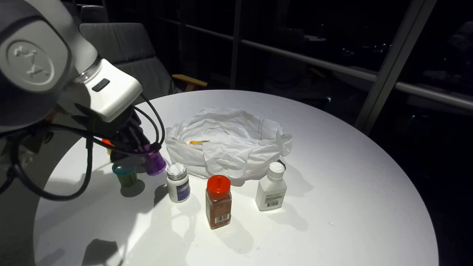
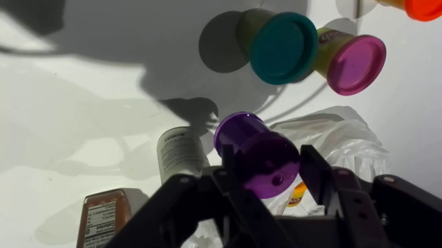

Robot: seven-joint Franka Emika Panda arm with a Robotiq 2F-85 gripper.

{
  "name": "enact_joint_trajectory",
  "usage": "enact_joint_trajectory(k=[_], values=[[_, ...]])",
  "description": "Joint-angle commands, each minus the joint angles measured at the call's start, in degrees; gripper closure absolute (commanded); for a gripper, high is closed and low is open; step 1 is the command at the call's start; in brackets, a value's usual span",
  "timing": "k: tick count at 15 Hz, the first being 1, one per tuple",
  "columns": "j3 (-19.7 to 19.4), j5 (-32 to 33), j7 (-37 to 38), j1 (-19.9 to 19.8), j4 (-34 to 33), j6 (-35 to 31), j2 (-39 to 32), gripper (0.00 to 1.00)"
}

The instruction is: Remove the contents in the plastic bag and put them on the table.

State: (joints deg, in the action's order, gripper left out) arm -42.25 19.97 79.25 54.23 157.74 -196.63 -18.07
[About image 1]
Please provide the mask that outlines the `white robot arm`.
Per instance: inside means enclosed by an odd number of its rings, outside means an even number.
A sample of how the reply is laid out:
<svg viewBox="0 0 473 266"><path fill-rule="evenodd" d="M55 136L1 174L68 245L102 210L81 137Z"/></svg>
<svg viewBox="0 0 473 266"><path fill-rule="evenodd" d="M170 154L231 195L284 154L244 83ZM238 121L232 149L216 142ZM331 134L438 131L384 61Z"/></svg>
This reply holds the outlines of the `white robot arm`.
<svg viewBox="0 0 473 266"><path fill-rule="evenodd" d="M142 93L140 83L102 58L61 0L0 0L0 133L12 146L65 93L112 123Z"/></svg>

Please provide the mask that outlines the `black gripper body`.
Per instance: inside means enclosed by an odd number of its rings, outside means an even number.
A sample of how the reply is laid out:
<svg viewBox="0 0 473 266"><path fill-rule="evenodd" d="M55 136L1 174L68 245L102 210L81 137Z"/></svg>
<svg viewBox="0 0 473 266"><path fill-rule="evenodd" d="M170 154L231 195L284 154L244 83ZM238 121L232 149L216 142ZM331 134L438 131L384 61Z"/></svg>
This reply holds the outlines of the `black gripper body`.
<svg viewBox="0 0 473 266"><path fill-rule="evenodd" d="M148 139L142 130L142 121L133 109L120 114L111 123L96 118L93 131L111 142L112 163L142 163Z"/></svg>

